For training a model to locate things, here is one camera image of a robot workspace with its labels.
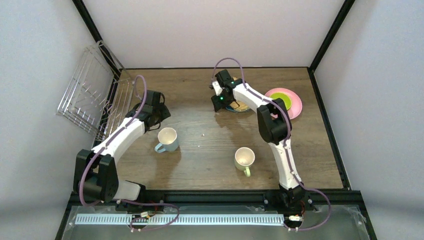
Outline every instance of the wooden table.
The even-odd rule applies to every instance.
[[[212,69],[140,69],[147,88],[162,92],[171,117],[163,127],[176,129],[180,143],[175,152],[156,153],[159,130],[145,133],[125,152],[117,165],[119,177],[156,190],[277,189],[277,165],[270,147],[259,135],[253,111],[214,112],[209,89]],[[229,69],[240,77],[239,69]],[[272,88],[297,93],[303,111],[292,121],[292,152],[304,184],[313,188],[342,188],[308,72],[305,68],[249,68],[246,81],[264,94]],[[143,84],[137,85],[140,93]],[[131,107],[139,100],[133,97]],[[240,147],[256,155],[251,177],[234,166]]]

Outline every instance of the clear plastic sheet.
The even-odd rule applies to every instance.
[[[328,206],[317,206],[318,211],[306,211],[303,226],[310,227],[320,223],[327,215]],[[369,240],[365,218],[359,208],[352,205],[333,205],[331,218],[322,227],[306,232],[288,232],[283,226],[223,226],[223,225],[171,225],[159,230],[131,232],[125,225],[75,225],[77,214],[125,214],[117,212],[115,207],[72,207],[63,240],[107,240],[107,239],[161,239],[161,240]],[[176,210],[165,208],[165,214],[175,214]],[[261,206],[183,206],[181,214],[276,214],[266,212]]]

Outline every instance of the mug handle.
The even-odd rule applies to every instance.
[[[250,177],[251,176],[251,171],[249,169],[249,167],[247,166],[246,169],[243,171],[244,175],[246,175],[246,177]]]
[[[163,145],[162,143],[159,143],[158,145],[156,145],[156,146],[154,147],[154,150],[156,151],[156,153],[160,154],[160,153],[165,152],[165,147],[164,147],[164,145]]]

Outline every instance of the robotic arm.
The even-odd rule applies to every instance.
[[[291,139],[285,141],[288,134],[288,126],[291,128],[292,123],[290,120],[286,122],[281,112],[274,105],[265,101],[273,101],[288,116],[283,100],[273,100],[260,94],[251,88],[249,84],[243,84],[241,79],[234,80],[227,70],[218,72],[215,77],[216,81],[213,81],[211,86],[215,91],[215,95],[211,98],[215,112],[225,108],[235,100],[245,103],[255,111],[260,136],[269,144],[275,157],[279,175],[279,188],[284,196],[283,201],[286,205],[299,201],[305,195],[305,191],[294,177],[296,175],[297,179],[302,181],[296,170]],[[277,115],[277,118],[272,119],[271,114]]]
[[[165,96],[161,92],[148,90],[146,102],[140,114],[134,118],[128,127],[125,127],[136,114],[139,106],[140,103],[125,115],[122,124],[106,140],[91,150],[83,149],[78,153],[73,179],[73,190],[76,193],[89,161],[100,149],[105,148],[91,165],[85,178],[84,196],[104,202],[110,202],[114,199],[136,200],[139,197],[143,186],[120,179],[117,173],[118,161],[136,139],[150,131],[151,127],[160,124],[164,119],[171,116],[165,106]]]

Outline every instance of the blue mug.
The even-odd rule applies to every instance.
[[[159,144],[154,147],[157,153],[163,153],[165,151],[173,152],[180,145],[178,143],[177,131],[172,127],[165,127],[160,130],[157,134],[157,139],[159,140]]]

